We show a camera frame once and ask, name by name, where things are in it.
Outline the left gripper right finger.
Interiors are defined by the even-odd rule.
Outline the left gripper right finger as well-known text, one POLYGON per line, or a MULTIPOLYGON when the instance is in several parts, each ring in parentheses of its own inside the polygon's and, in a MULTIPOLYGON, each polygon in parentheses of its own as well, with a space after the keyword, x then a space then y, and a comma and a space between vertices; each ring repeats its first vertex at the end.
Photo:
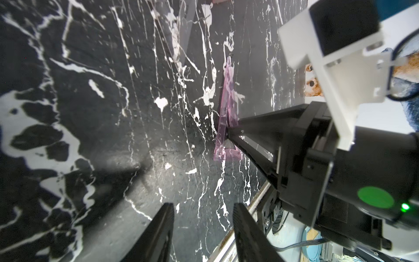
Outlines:
POLYGON ((233 210, 235 243, 239 262, 283 262, 242 203, 233 210))

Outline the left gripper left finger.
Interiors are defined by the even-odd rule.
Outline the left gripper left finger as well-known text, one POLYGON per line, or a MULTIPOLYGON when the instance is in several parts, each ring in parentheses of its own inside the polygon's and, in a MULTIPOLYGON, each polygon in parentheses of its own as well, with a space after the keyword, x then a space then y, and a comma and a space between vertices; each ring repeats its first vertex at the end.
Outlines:
POLYGON ((169 261, 174 221, 174 205, 172 203, 164 203, 122 261, 169 261))

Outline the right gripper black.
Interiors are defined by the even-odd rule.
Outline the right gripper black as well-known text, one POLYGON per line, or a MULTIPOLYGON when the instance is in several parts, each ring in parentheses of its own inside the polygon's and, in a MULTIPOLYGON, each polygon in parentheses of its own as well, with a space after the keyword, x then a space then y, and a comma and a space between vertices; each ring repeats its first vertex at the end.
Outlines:
POLYGON ((311 102, 239 119, 227 128, 227 138, 279 189, 281 201, 291 207, 294 217, 314 226, 337 151, 337 131, 326 103, 311 102), (284 133, 282 143, 262 135, 270 133, 284 133), (242 135, 273 154, 273 160, 244 141, 242 135))

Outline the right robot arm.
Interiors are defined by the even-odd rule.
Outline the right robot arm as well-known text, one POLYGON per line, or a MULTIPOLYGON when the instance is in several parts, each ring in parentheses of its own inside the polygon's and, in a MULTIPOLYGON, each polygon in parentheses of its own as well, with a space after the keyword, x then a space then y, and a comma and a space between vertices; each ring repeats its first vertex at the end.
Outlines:
POLYGON ((394 253, 385 226, 419 228, 419 135, 357 127, 345 151, 335 124, 312 102, 239 120, 227 136, 296 220, 350 250, 394 253))

